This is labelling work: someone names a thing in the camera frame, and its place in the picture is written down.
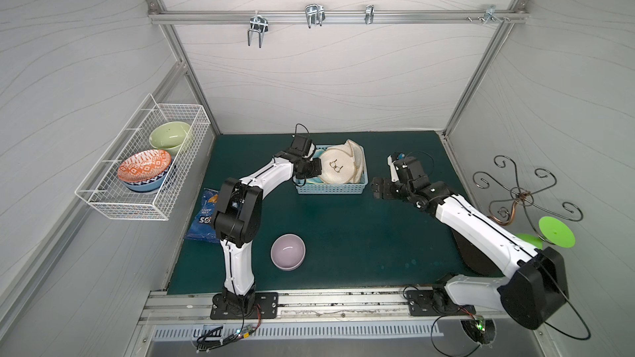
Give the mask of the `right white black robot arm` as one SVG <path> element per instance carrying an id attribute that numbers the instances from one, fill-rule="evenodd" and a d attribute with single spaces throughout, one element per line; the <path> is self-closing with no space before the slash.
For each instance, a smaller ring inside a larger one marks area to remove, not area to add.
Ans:
<path id="1" fill-rule="evenodd" d="M 536 330 L 568 300 L 565 260 L 547 247 L 538 249 L 506 231 L 443 182 L 430 182 L 419 160 L 403 153 L 387 158 L 390 176 L 373 179 L 375 198 L 397 199 L 428 213 L 469 243 L 500 270 L 498 278 L 450 275 L 439 285 L 457 306 L 487 307 L 505 312 Z"/>

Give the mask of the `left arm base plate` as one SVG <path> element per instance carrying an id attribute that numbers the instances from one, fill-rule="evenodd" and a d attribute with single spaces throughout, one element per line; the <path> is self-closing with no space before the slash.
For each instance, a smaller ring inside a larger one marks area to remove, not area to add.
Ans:
<path id="1" fill-rule="evenodd" d="M 210 319 L 242 320 L 242 319 L 275 319 L 278 316 L 279 294 L 275 292 L 249 292 L 238 296 L 224 290 L 213 296 Z"/>

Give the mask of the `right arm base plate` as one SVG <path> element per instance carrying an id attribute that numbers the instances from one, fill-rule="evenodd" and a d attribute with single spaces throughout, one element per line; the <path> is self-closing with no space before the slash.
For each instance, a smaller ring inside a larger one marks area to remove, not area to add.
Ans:
<path id="1" fill-rule="evenodd" d="M 455 304 L 441 289 L 406 288 L 402 291 L 402 297 L 412 317 L 476 315 L 472 305 Z"/>

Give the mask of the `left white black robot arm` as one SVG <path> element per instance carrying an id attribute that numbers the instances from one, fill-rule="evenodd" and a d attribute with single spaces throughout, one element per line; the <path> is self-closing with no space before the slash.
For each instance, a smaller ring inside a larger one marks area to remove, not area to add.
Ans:
<path id="1" fill-rule="evenodd" d="M 254 173 L 228 178 L 221 187 L 211 225 L 223 249 L 223 302 L 239 314 L 246 316 L 255 306 L 252 243 L 261 227 L 263 201 L 289 180 L 320 175 L 322 165 L 314 159 L 315 150 L 314 144 L 305 150 L 283 150 Z"/>

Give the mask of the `cream mesh laundry bag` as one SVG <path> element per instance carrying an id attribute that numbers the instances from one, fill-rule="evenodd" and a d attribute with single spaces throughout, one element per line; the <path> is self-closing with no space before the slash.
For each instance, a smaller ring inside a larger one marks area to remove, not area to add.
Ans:
<path id="1" fill-rule="evenodd" d="M 365 156 L 362 147 L 353 140 L 342 145 L 328 147 L 319 156 L 322 172 L 318 176 L 323 183 L 360 183 L 365 170 Z"/>

